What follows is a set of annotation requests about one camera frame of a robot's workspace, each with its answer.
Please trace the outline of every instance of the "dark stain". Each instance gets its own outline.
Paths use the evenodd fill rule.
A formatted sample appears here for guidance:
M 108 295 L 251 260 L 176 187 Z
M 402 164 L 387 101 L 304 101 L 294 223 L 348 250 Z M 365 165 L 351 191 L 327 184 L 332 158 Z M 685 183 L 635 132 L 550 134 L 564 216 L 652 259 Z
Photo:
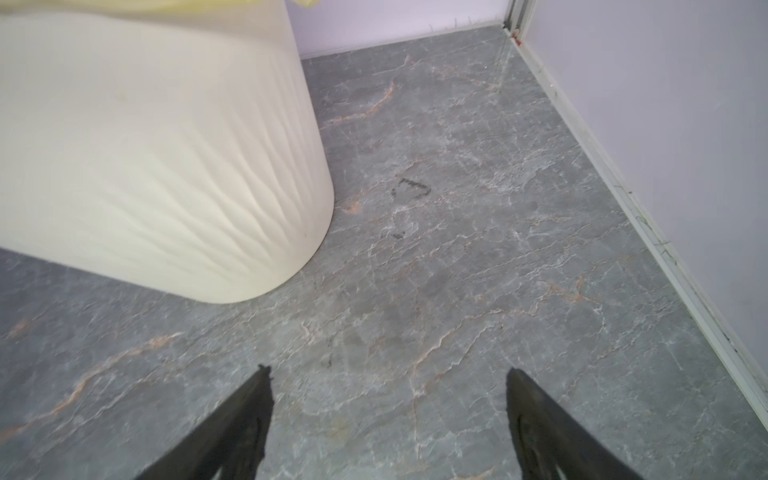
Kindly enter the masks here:
M 407 202 L 426 197 L 430 192 L 432 192 L 432 188 L 421 182 L 410 180 L 408 178 L 401 178 L 397 183 L 397 186 L 392 189 L 391 193 L 392 198 L 396 199 L 398 202 Z
M 429 188 L 429 187 L 427 187 L 426 185 L 424 185 L 422 183 L 415 182 L 415 181 L 409 180 L 407 178 L 401 178 L 400 182 L 398 183 L 398 185 L 401 185 L 401 184 L 408 184 L 411 187 L 422 189 L 423 191 L 420 192 L 418 195 L 416 195 L 415 198 L 426 197 L 427 195 L 429 195 L 429 192 L 432 191 L 432 188 Z

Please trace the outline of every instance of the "marble floor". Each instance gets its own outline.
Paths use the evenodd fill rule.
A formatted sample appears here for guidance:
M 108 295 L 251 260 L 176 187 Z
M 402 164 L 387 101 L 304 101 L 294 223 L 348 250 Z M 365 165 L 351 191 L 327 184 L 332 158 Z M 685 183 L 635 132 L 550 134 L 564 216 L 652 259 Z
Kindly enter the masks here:
M 126 478 L 259 363 L 258 478 L 520 478 L 507 369 L 652 478 L 768 478 L 768 432 L 500 28 L 306 61 L 336 211 L 245 303 L 0 253 L 0 477 Z

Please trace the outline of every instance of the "yellow fabric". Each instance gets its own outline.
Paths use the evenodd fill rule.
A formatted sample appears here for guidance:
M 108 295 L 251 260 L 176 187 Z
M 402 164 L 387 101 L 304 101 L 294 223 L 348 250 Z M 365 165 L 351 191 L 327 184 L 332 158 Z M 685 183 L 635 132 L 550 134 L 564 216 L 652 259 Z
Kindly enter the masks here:
M 0 0 L 0 9 L 34 7 L 76 8 L 110 13 L 201 13 L 213 8 L 245 5 L 261 0 Z M 318 0 L 293 0 L 305 7 Z

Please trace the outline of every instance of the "white wall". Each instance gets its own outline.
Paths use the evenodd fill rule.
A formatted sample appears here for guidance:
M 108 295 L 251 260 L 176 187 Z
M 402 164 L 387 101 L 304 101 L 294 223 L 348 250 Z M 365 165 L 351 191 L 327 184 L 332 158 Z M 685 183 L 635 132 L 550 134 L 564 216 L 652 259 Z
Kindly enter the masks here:
M 354 50 L 488 22 L 502 23 L 508 0 L 319 0 L 312 8 L 288 1 L 299 53 Z
M 524 42 L 768 372 L 768 2 L 538 0 Z

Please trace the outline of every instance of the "baseboard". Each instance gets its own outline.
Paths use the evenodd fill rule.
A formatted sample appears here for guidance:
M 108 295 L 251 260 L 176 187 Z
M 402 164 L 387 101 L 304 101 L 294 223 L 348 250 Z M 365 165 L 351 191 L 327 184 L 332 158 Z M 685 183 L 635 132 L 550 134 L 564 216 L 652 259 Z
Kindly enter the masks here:
M 763 426 L 768 429 L 768 378 L 765 372 L 743 347 L 722 314 L 691 276 L 690 271 L 685 267 L 674 249 L 674 245 L 665 240 L 661 229 L 639 204 L 637 198 L 631 194 L 632 190 L 622 177 L 616 164 L 605 152 L 538 57 L 528 49 L 525 40 L 520 45 L 514 41 L 512 44 L 518 49 L 520 56 L 523 57 L 538 83 L 544 88 L 549 100 L 581 145 L 582 150 L 589 157 L 621 209 L 627 214 L 633 227 L 667 275 L 696 324 L 717 356 L 720 357 L 720 361 L 723 362 L 728 373 L 755 410 Z
M 443 28 L 441 30 L 426 31 L 424 33 L 419 33 L 415 35 L 407 35 L 405 37 L 398 37 L 398 38 L 382 40 L 382 41 L 374 41 L 374 42 L 366 43 L 363 45 L 350 45 L 348 47 L 340 47 L 340 48 L 332 48 L 330 50 L 316 51 L 313 53 L 308 53 L 300 56 L 302 60 L 307 60 L 309 58 L 324 57 L 325 55 L 347 53 L 348 51 L 360 50 L 362 48 L 380 47 L 381 45 L 400 43 L 401 41 L 418 40 L 420 38 L 435 37 L 436 35 L 445 35 L 446 33 L 453 33 L 454 31 L 475 30 L 476 28 L 483 28 L 483 27 L 498 27 L 499 29 L 501 29 L 502 18 L 499 17 L 498 19 L 489 20 L 485 22 L 470 23 L 462 27 Z

